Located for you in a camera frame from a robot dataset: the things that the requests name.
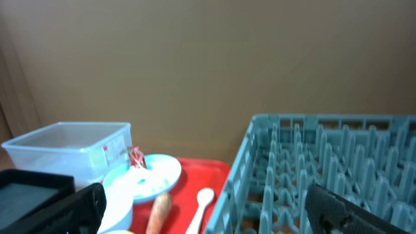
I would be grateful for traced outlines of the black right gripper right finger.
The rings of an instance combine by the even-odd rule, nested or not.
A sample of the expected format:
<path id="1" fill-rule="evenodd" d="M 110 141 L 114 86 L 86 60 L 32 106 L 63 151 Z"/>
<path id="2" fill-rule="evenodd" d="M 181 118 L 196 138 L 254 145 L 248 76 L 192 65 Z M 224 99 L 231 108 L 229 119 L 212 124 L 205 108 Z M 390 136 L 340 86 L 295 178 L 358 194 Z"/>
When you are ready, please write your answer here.
<path id="1" fill-rule="evenodd" d="M 308 187 L 304 207 L 314 234 L 407 233 L 320 185 Z"/>

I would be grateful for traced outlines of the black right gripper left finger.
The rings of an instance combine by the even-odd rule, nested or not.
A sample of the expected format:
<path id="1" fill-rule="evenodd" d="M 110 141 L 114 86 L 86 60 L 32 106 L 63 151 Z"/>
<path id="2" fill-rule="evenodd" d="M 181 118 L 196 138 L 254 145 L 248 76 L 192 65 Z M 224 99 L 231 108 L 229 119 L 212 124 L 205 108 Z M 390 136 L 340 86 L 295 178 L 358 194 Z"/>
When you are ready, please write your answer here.
<path id="1" fill-rule="evenodd" d="M 106 206 L 103 185 L 93 183 L 2 229 L 1 234 L 96 234 Z"/>

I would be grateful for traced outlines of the yellow plastic cup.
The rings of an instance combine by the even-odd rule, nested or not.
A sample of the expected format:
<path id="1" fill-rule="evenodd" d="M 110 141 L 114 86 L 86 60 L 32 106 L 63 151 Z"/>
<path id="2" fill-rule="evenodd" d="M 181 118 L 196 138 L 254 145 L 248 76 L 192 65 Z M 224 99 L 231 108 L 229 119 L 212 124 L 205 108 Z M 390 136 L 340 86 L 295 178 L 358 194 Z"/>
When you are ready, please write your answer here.
<path id="1" fill-rule="evenodd" d="M 135 234 L 135 233 L 129 230 L 115 230 L 115 231 L 107 232 L 105 234 Z"/>

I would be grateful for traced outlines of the light blue bowl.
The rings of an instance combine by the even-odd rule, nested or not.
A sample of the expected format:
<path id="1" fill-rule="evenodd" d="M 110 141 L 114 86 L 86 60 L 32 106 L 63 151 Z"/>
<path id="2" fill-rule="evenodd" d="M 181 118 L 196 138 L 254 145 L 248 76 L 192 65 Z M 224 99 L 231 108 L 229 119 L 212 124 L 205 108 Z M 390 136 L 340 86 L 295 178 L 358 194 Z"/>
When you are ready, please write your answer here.
<path id="1" fill-rule="evenodd" d="M 121 187 L 105 187 L 104 190 L 107 205 L 97 234 L 128 230 L 133 222 L 132 192 Z"/>

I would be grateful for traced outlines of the red snack wrapper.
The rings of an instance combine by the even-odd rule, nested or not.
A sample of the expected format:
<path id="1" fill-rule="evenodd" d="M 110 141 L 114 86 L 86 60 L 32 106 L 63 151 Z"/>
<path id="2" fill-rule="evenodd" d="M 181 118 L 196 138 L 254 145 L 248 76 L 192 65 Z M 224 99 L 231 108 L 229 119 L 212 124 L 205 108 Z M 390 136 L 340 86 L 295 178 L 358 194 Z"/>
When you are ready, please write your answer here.
<path id="1" fill-rule="evenodd" d="M 127 149 L 131 166 L 134 168 L 146 169 L 145 155 L 141 152 L 138 146 L 130 146 Z"/>

